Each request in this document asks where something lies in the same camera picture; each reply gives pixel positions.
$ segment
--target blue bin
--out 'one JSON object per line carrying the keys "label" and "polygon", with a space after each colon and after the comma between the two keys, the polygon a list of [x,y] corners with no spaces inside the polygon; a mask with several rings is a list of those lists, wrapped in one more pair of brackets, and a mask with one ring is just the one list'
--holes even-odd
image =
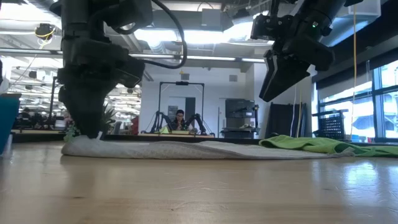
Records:
{"label": "blue bin", "polygon": [[0,96],[0,155],[10,135],[12,125],[18,116],[19,99]]}

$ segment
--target metal frame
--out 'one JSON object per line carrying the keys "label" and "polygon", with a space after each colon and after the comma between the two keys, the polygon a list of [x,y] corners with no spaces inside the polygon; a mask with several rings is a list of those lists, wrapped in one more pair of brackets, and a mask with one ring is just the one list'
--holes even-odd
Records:
{"label": "metal frame", "polygon": [[201,91],[201,120],[204,121],[205,119],[203,118],[203,109],[205,107],[205,84],[204,83],[189,83],[189,82],[160,82],[159,83],[159,104],[157,107],[157,111],[160,111],[160,99],[162,96],[162,85],[163,84],[174,84],[174,85],[179,85],[179,83],[184,84],[184,85],[201,85],[202,91]]}
{"label": "metal frame", "polygon": [[[12,49],[0,47],[0,54],[11,57],[37,57],[39,58],[62,58],[63,52],[61,50],[37,50],[37,49]],[[132,53],[129,54],[134,58],[148,58],[148,59],[177,59],[181,60],[182,55],[168,55],[168,54],[143,54]],[[214,57],[214,56],[194,56],[188,55],[188,60],[211,60],[220,62],[246,62],[246,63],[265,63],[263,58],[243,58],[243,57]]]}

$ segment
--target man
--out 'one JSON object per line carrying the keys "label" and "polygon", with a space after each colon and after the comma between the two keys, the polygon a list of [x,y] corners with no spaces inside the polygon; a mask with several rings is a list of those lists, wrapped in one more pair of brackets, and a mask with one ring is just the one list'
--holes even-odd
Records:
{"label": "man", "polygon": [[193,128],[191,124],[189,124],[189,126],[186,128],[184,127],[184,125],[185,125],[184,111],[177,110],[175,114],[175,119],[170,124],[172,131],[190,131]]}

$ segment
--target yellow cord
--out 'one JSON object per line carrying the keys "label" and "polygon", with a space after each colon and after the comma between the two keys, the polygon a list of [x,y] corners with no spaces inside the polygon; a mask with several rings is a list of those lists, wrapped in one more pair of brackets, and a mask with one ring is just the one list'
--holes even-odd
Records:
{"label": "yellow cord", "polygon": [[351,110],[351,134],[349,135],[349,140],[353,138],[355,87],[356,87],[356,5],[354,5],[354,93],[353,93],[353,107]]}
{"label": "yellow cord", "polygon": [[298,109],[298,124],[297,124],[296,138],[299,137],[300,123],[301,123],[301,96],[302,96],[302,89],[300,88],[300,107]]}
{"label": "yellow cord", "polygon": [[43,44],[40,45],[39,50],[42,50],[44,46],[49,44],[49,40],[47,40],[49,37],[47,36],[45,40],[43,41]]}
{"label": "yellow cord", "polygon": [[48,34],[44,34],[44,35],[37,35],[36,34],[36,30],[37,30],[37,28],[35,28],[35,35],[36,35],[36,37],[48,37],[49,35],[51,35],[51,34],[53,34],[54,32],[55,32],[55,28],[51,31],[51,32],[49,32]]}

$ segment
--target wooden table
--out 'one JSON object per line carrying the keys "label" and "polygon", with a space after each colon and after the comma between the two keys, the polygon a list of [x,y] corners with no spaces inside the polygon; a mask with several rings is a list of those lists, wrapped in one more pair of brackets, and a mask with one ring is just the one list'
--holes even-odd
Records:
{"label": "wooden table", "polygon": [[1,224],[398,223],[398,160],[130,160],[15,144]]}
{"label": "wooden table", "polygon": [[58,134],[60,131],[50,131],[50,130],[22,130],[22,133],[19,129],[13,129],[11,130],[13,133],[16,134]]}
{"label": "wooden table", "polygon": [[212,135],[202,136],[202,135],[192,135],[192,134],[152,134],[152,133],[145,133],[145,134],[138,134],[139,136],[152,136],[152,137],[180,137],[180,138],[214,138]]}

